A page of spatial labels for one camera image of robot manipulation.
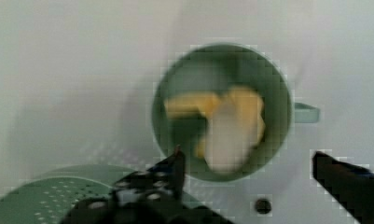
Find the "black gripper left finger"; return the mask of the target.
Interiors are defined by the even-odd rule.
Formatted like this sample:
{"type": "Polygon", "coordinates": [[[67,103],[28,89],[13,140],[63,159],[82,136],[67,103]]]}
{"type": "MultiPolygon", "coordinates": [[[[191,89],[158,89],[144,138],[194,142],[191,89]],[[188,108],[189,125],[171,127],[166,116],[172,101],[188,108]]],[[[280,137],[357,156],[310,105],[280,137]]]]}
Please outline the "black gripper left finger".
{"type": "Polygon", "coordinates": [[[180,147],[145,171],[115,182],[106,199],[79,201],[60,224],[234,224],[209,207],[183,200],[186,156],[180,147]]]}

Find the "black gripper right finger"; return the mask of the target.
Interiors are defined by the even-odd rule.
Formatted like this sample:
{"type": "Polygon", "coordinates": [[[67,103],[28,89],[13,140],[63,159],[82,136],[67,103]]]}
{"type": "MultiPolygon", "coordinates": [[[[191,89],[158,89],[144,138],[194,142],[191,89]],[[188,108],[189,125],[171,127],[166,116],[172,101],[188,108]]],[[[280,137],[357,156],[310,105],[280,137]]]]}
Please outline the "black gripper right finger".
{"type": "Polygon", "coordinates": [[[316,151],[312,176],[360,224],[374,224],[373,172],[316,151]]]}

